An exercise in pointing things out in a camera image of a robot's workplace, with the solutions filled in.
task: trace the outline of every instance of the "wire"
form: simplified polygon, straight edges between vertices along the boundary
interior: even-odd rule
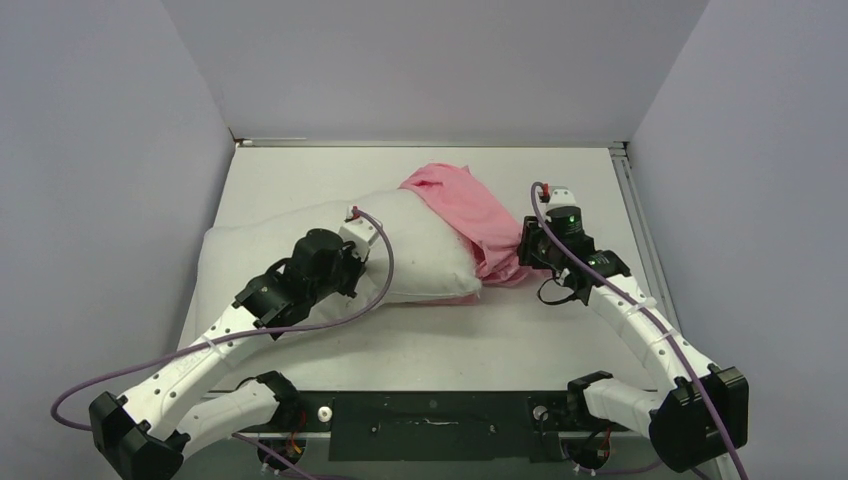
[[[698,476],[698,478],[700,478],[701,480],[710,480],[710,477],[709,477],[709,476],[707,476],[707,474],[706,474],[706,473],[704,473],[704,472],[702,472],[702,471],[698,470],[698,468],[697,468],[697,467],[693,467],[693,468],[692,468],[692,473],[694,473],[695,475],[697,475],[697,476]]]
[[[238,385],[236,385],[236,390],[238,390],[239,388],[243,387],[245,383],[247,383],[247,382],[249,382],[249,381],[251,381],[251,380],[256,380],[256,377],[247,377],[247,378],[245,378],[244,380],[240,381],[240,382],[239,382],[239,384],[238,384]]]
[[[287,265],[288,263],[289,263],[288,258],[282,258],[280,260],[277,260],[276,262],[272,263],[271,266],[268,267],[267,270],[265,270],[265,273],[276,272],[277,270],[279,270],[281,267]]]
[[[583,443],[581,443],[580,445],[577,446],[577,451],[580,452],[580,451],[583,451],[583,450],[588,450],[587,447],[589,447],[589,444],[592,442],[592,440],[594,440],[595,437],[600,435],[601,432],[604,431],[604,429],[609,429],[611,427],[611,425],[612,425],[612,422],[607,422],[606,425],[604,425],[603,427],[601,427],[601,428],[593,431],[591,434],[589,434],[589,436],[586,437],[585,440],[583,440]]]
[[[545,288],[545,285],[547,285],[548,282],[552,282],[554,280],[555,280],[555,278],[551,277],[551,278],[545,280],[544,282],[542,282],[542,284],[539,285],[539,289],[536,290],[536,298],[538,298],[539,301],[544,303],[545,305],[562,305],[563,303],[566,303],[568,301],[573,300],[572,295],[569,295],[565,298],[560,298],[559,300],[545,300],[544,298],[542,298],[542,289]]]
[[[607,436],[604,438],[604,441],[601,442],[601,446],[598,447],[598,450],[603,450],[604,445],[609,445],[607,449],[606,456],[609,457],[612,454],[612,442],[610,441],[610,437],[612,436],[612,427],[607,429]]]
[[[255,439],[255,438],[246,437],[246,436],[244,436],[240,433],[234,433],[233,438],[235,438],[236,440],[241,440],[242,442],[245,442],[245,443],[249,443],[250,445],[253,445],[254,447],[259,448],[263,452],[267,453],[269,457],[276,459],[277,461],[279,461],[280,463],[282,463],[283,465],[288,467],[290,470],[293,470],[293,471],[280,472],[280,475],[282,475],[284,477],[305,478],[306,480],[351,480],[350,477],[342,477],[342,476],[339,476],[339,475],[310,475],[310,474],[306,473],[305,471],[303,471],[302,468],[300,468],[296,464],[292,463],[286,457],[275,452],[273,448],[269,447],[268,445],[265,445],[264,443],[260,442],[259,440]]]
[[[574,466],[575,466],[575,468],[577,468],[581,472],[590,473],[592,475],[636,475],[636,474],[639,474],[639,473],[645,473],[645,472],[650,472],[651,470],[655,470],[655,469],[659,468],[662,464],[663,464],[662,460],[660,460],[658,458],[658,459],[654,460],[653,463],[649,463],[648,465],[645,465],[644,467],[637,467],[637,468],[610,468],[610,469],[603,469],[602,468],[602,469],[599,469],[599,470],[593,470],[593,469],[590,469],[590,468],[586,468],[582,465],[578,465],[576,463],[574,463]]]
[[[539,203],[536,200],[536,189],[542,186],[542,182],[534,182],[530,187],[530,202],[533,205],[533,212],[536,214],[536,219],[539,222],[539,226],[545,231],[548,235],[548,238],[551,239],[554,245],[559,248],[562,253],[568,257],[569,260],[574,262],[578,267],[580,267],[584,272],[589,274],[593,279],[600,282],[602,285],[606,286],[613,292],[615,292],[622,299],[626,300],[631,305],[638,305],[635,299],[631,298],[630,295],[627,294],[624,290],[618,288],[614,284],[612,284],[609,280],[603,277],[603,275],[599,274],[595,270],[593,270],[589,265],[583,263],[580,258],[577,257],[574,253],[571,252],[559,239],[554,235],[554,232],[551,230],[551,227],[548,226],[547,221],[545,220],[545,216],[542,214],[542,211],[539,209]],[[654,324],[655,327],[662,334],[668,334],[668,329],[665,328],[665,325],[657,318],[656,315],[651,313],[650,310],[645,308],[640,308],[640,312],[642,312],[650,321]],[[724,425],[724,422],[721,420],[721,416],[718,414],[718,410],[715,408],[715,404],[713,404],[712,399],[707,395],[707,390],[704,388],[704,384],[701,382],[701,379],[698,378],[698,375],[695,373],[695,369],[692,368],[692,364],[689,363],[689,360],[686,358],[686,355],[683,353],[683,350],[680,349],[680,345],[677,344],[677,341],[673,336],[667,335],[666,341],[668,342],[671,349],[674,351],[677,358],[680,359],[680,363],[683,364],[683,368],[686,369],[686,373],[692,379],[692,383],[695,385],[695,389],[698,393],[701,394],[701,398],[704,400],[704,405],[707,407],[707,411],[710,412],[710,417],[718,429],[719,435],[721,435],[721,439],[724,442],[724,446],[727,448],[727,453],[730,454],[730,458],[733,460],[733,464],[736,466],[736,471],[739,472],[740,480],[749,480],[748,473],[745,471],[745,467],[742,465],[742,459],[739,458],[739,452],[736,451],[736,447],[733,445],[733,441],[730,439],[730,434],[727,432],[727,427]]]
[[[277,334],[277,333],[282,334],[282,333],[289,333],[289,332],[308,332],[308,331],[312,331],[312,330],[323,330],[323,329],[326,329],[326,328],[336,327],[336,326],[339,326],[339,325],[344,325],[346,323],[350,323],[350,322],[356,320],[357,318],[365,315],[366,313],[370,312],[377,305],[379,305],[379,303],[383,300],[383,298],[388,293],[389,287],[392,284],[392,279],[394,278],[394,269],[395,269],[394,250],[392,249],[392,244],[389,241],[389,237],[388,237],[388,235],[386,235],[386,232],[385,232],[385,230],[383,230],[383,227],[380,225],[380,222],[378,222],[374,217],[363,212],[362,210],[354,209],[354,213],[358,213],[359,215],[362,216],[362,218],[364,218],[366,221],[368,221],[368,223],[370,223],[377,230],[377,233],[380,235],[380,237],[383,239],[383,243],[385,243],[385,245],[386,245],[386,253],[387,253],[388,259],[389,259],[389,270],[388,270],[388,274],[386,276],[386,283],[383,284],[383,288],[380,289],[380,292],[377,294],[376,297],[374,297],[370,302],[368,302],[367,305],[362,307],[362,309],[360,309],[359,311],[352,313],[352,314],[350,314],[346,317],[343,317],[339,320],[334,320],[332,322],[326,322],[326,323],[322,323],[320,325],[293,325],[291,327],[264,328],[264,329],[257,329],[257,330],[249,330],[249,331],[245,331],[245,332],[231,333],[229,335],[224,335],[222,337],[212,339],[211,340],[212,343],[217,345],[217,344],[220,344],[220,343],[226,343],[226,342],[230,342],[230,341],[233,341],[233,340],[238,340],[240,338],[255,337],[255,336],[258,336],[258,335],[272,335],[272,334]],[[75,430],[82,430],[82,431],[85,431],[85,432],[90,432],[91,431],[90,425],[86,425],[84,423],[79,423],[79,422],[74,422],[72,420],[68,420],[67,418],[63,417],[59,413],[59,407],[71,395],[74,395],[75,393],[77,393],[81,390],[84,390],[88,387],[91,387],[93,385],[97,385],[98,383],[103,383],[103,382],[106,382],[108,380],[112,380],[114,378],[123,377],[124,375],[129,375],[131,373],[140,372],[140,371],[145,370],[147,368],[155,367],[157,365],[161,365],[163,363],[170,362],[171,360],[174,360],[176,358],[184,357],[184,356],[189,355],[191,353],[199,352],[200,350],[204,350],[204,349],[207,349],[207,348],[209,348],[209,345],[206,344],[206,343],[201,343],[201,344],[198,344],[198,345],[192,345],[190,347],[186,347],[186,348],[183,348],[181,350],[177,350],[176,352],[169,353],[169,354],[167,354],[163,357],[160,357],[160,358],[157,358],[157,359],[154,359],[154,360],[150,360],[150,361],[147,361],[147,362],[144,362],[144,363],[140,363],[138,365],[133,365],[131,367],[126,367],[126,368],[123,368],[121,370],[116,370],[114,372],[106,373],[104,375],[100,375],[99,377],[95,377],[95,378],[92,378],[90,380],[86,380],[86,381],[84,381],[84,382],[82,382],[78,385],[75,385],[75,386],[69,388],[68,390],[62,392],[62,394],[59,395],[56,398],[56,400],[53,402],[53,405],[50,406],[50,416],[53,418],[53,420],[57,421],[61,425],[64,425],[68,428],[73,428]]]
[[[291,434],[289,434],[289,445],[291,445],[292,450],[297,452],[298,455],[302,455],[303,450],[301,450],[300,446],[298,446],[298,444],[294,441],[294,437],[297,436],[297,434],[300,433],[300,431],[303,430],[303,427],[305,427],[305,426],[306,426],[306,410],[301,410],[300,411],[300,425],[298,425],[298,427]]]

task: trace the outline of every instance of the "black cable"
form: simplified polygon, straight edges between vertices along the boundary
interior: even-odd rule
[[[243,387],[245,383],[247,383],[251,380],[256,380],[256,377],[247,377],[244,380],[240,381],[239,384],[236,385],[235,390],[238,390],[239,388]]]
[[[556,267],[555,267],[555,266],[554,266],[551,262],[549,262],[549,261],[545,260],[544,258],[540,257],[540,256],[539,256],[539,255],[537,255],[536,253],[533,253],[532,255],[533,255],[533,258],[535,258],[535,259],[536,259],[536,260],[538,260],[540,263],[543,263],[543,264],[545,264],[548,268],[550,268],[550,269],[551,269],[551,272],[556,272],[557,268],[556,268]]]
[[[268,270],[265,270],[265,273],[276,272],[280,269],[280,267],[289,263],[289,260],[289,258],[282,258],[280,260],[277,260],[276,262],[272,263],[270,267],[268,267]]]
[[[553,280],[555,280],[554,277],[545,280],[544,282],[542,282],[541,285],[539,285],[539,289],[536,290],[536,298],[538,298],[540,302],[544,303],[545,305],[562,305],[563,303],[570,302],[577,298],[574,296],[573,293],[565,298],[560,298],[559,300],[545,300],[544,298],[542,298],[542,289],[545,288],[545,285],[547,285],[548,282]]]
[[[586,440],[583,440],[583,443],[581,443],[580,446],[577,447],[577,451],[579,452],[581,450],[588,450],[586,447],[589,446],[589,443],[591,443],[592,440],[595,439],[595,437],[600,435],[602,432],[605,432],[610,427],[612,427],[612,422],[609,422],[607,425],[604,425],[603,427],[600,427],[597,430],[595,430],[594,432],[592,432],[591,435],[586,437]]]
[[[544,452],[545,449],[545,414],[539,416],[539,447]]]

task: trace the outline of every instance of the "gray wall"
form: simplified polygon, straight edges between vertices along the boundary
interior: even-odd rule
[[[0,478],[115,478],[48,408],[173,346],[231,156],[158,0],[3,2]]]
[[[752,386],[751,478],[844,478],[848,3],[713,0],[630,145],[687,336]]]
[[[624,140],[707,0],[163,0],[233,132]]]

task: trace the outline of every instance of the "white pillow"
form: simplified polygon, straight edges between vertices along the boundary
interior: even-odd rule
[[[476,263],[464,240],[414,192],[377,192],[353,201],[328,202],[243,227],[206,232],[197,272],[197,331],[205,332],[247,282],[277,260],[312,228],[337,232],[351,205],[382,222],[395,253],[392,286],[383,303],[448,300],[479,293]],[[318,323],[353,313],[383,286],[388,257],[382,241],[372,249],[355,299],[333,294],[307,320]]]

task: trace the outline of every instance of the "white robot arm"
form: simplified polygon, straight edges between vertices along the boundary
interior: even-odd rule
[[[116,396],[105,392],[89,406],[95,446],[125,480],[167,479],[184,458],[239,431],[266,423],[296,397],[278,372],[235,392],[200,403],[240,362],[270,345],[279,333],[240,336],[289,327],[332,293],[354,296],[376,229],[349,212],[338,233],[310,230],[286,258],[250,282],[218,320],[177,358]]]
[[[745,377],[735,368],[719,369],[694,348],[655,308],[656,301],[639,288],[627,265],[614,252],[595,249],[594,239],[583,231],[582,213],[569,189],[544,186],[541,200],[546,206],[547,229],[598,275],[588,275],[564,254],[536,216],[524,220],[519,262],[550,270],[559,285],[573,291],[563,302],[579,300],[606,320],[656,385],[655,391],[640,390],[609,373],[596,372],[569,382],[571,413],[587,424],[605,419],[638,432],[651,440],[667,466],[685,471],[726,453],[701,393],[693,388],[693,381],[700,380],[734,446],[744,445],[748,420]],[[638,303],[631,305],[621,293]],[[668,337],[680,347],[697,379],[691,378],[680,355],[670,348]]]

